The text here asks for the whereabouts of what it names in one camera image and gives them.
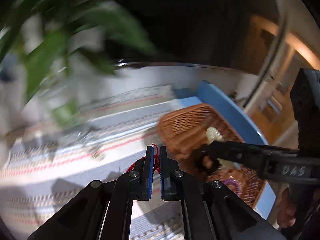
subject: houseplant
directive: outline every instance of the houseplant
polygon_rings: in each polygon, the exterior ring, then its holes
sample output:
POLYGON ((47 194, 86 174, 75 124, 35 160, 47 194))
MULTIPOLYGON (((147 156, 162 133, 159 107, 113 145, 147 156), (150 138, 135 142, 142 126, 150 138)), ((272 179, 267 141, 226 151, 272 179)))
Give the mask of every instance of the houseplant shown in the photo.
POLYGON ((141 53, 154 52, 141 24, 120 5, 110 0, 15 0, 1 18, 0 30, 5 34, 0 39, 0 62, 13 49, 27 72, 26 101, 39 89, 50 105, 52 117, 62 128, 77 125, 77 106, 70 90, 65 93, 72 76, 69 56, 79 53, 87 58, 97 71, 113 74, 115 68, 107 55, 85 47, 71 51, 73 35, 94 27, 103 30, 106 39, 131 47, 141 53), (21 33, 23 23, 31 16, 39 15, 42 23, 42 43, 29 54, 24 49, 21 33), (64 66, 57 74, 52 69, 55 60, 62 58, 64 66), (64 95, 52 104, 52 98, 64 95))

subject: human hand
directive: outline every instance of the human hand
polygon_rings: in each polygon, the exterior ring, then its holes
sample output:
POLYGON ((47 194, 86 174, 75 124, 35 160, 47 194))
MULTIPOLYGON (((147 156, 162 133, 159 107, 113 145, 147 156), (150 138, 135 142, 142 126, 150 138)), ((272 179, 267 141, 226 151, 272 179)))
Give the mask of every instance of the human hand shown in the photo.
POLYGON ((294 214, 297 210, 297 205, 295 205, 290 197, 289 188, 286 188, 281 194, 281 201, 279 204, 280 210, 277 216, 277 223, 282 228, 291 227, 294 225, 296 218, 294 214))

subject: metal screw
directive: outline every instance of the metal screw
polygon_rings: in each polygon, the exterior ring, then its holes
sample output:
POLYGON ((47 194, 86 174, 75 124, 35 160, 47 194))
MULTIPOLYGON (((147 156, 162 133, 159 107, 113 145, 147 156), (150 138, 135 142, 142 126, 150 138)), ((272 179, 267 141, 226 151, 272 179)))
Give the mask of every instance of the metal screw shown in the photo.
POLYGON ((183 171, 179 171, 179 170, 174 171, 173 175, 176 176, 176 177, 182 177, 183 176, 183 171))
POLYGON ((135 177, 138 177, 138 175, 139 175, 139 172, 136 171, 136 170, 129 171, 129 176, 130 177, 135 178, 135 177))
POLYGON ((222 187, 222 183, 220 180, 214 180, 212 182, 212 186, 215 187, 215 188, 221 188, 222 187))
POLYGON ((100 187, 100 185, 101 185, 101 182, 98 180, 91 182, 91 187, 96 188, 96 187, 100 187))

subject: brown wicker basket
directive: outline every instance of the brown wicker basket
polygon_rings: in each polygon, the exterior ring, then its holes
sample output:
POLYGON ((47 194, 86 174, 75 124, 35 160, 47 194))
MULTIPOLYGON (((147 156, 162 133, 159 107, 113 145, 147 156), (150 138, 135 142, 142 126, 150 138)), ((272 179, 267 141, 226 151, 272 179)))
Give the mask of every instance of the brown wicker basket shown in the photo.
POLYGON ((254 208, 264 188, 265 182, 247 168, 241 170, 219 169, 207 177, 200 174, 188 160, 191 151, 207 143, 206 130, 215 127, 226 141, 244 142, 232 126, 208 104, 199 104, 176 110, 162 116, 158 123, 158 133, 166 144, 170 155, 179 161, 180 168, 196 176, 198 179, 212 181, 219 179, 254 208))

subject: red stripe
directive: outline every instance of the red stripe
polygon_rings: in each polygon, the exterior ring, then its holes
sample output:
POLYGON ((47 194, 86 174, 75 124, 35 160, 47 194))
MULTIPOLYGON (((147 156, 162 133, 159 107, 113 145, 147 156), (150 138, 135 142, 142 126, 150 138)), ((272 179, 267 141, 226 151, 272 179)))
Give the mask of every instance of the red stripe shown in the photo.
POLYGON ((160 191, 160 188, 156 188, 155 190, 152 191, 152 194, 157 193, 160 191))
POLYGON ((130 101, 130 102, 125 102, 125 103, 122 103, 122 104, 119 104, 119 105, 99 107, 97 109, 89 110, 88 113, 99 112, 99 111, 106 110, 108 108, 114 108, 114 107, 118 107, 118 106, 125 106, 125 105, 129 105, 131 103, 134 103, 134 102, 142 102, 142 101, 147 101, 147 100, 156 99, 156 98, 163 98, 163 96, 155 96, 155 97, 151 97, 151 98, 143 98, 143 99, 138 99, 138 100, 134 100, 134 101, 130 101))
MULTIPOLYGON (((156 98, 163 98, 163 96, 154 96, 154 97, 150 97, 150 98, 143 98, 143 99, 133 100, 133 101, 130 101, 130 102, 125 102, 125 103, 119 104, 119 105, 100 107, 98 109, 89 110, 88 112, 85 112, 85 113, 99 112, 99 111, 103 111, 103 110, 108 109, 108 108, 129 105, 129 104, 134 103, 134 102, 142 102, 142 101, 147 101, 147 100, 156 99, 156 98)), ((41 129, 43 127, 51 127, 51 126, 55 126, 55 125, 54 124, 50 124, 50 125, 44 124, 44 125, 36 126, 34 128, 30 128, 29 130, 27 130, 25 135, 28 134, 28 133, 32 133, 32 132, 38 131, 39 129, 41 129)))
MULTIPOLYGON (((156 134, 156 132, 148 133, 148 134, 145 134, 143 136, 128 140, 126 142, 110 146, 110 147, 105 148, 105 149, 103 149, 101 151, 98 151, 98 154, 103 153, 103 152, 108 151, 108 150, 111 150, 111 149, 115 149, 115 148, 124 146, 124 145, 126 145, 128 143, 131 143, 131 142, 135 142, 135 141, 144 139, 146 137, 149 137, 149 136, 152 136, 152 135, 155 135, 155 134, 156 134)), ((12 177, 12 176, 16 176, 16 175, 21 175, 21 174, 26 174, 26 173, 32 173, 32 172, 36 172, 36 171, 46 170, 46 169, 49 169, 49 168, 62 166, 64 164, 66 164, 66 163, 72 163, 74 161, 79 161, 79 160, 81 160, 83 158, 90 157, 90 156, 91 156, 91 154, 85 154, 85 155, 81 155, 81 156, 75 157, 73 159, 65 160, 65 161, 60 162, 60 163, 54 163, 54 164, 50 163, 50 164, 47 164, 47 165, 44 165, 44 166, 39 166, 39 167, 28 169, 28 170, 12 171, 12 172, 6 171, 6 172, 3 172, 3 177, 12 177)))
POLYGON ((21 218, 10 218, 10 220, 14 220, 18 223, 22 223, 22 224, 31 224, 31 225, 42 225, 44 222, 46 222, 46 220, 25 220, 25 219, 21 219, 21 218))

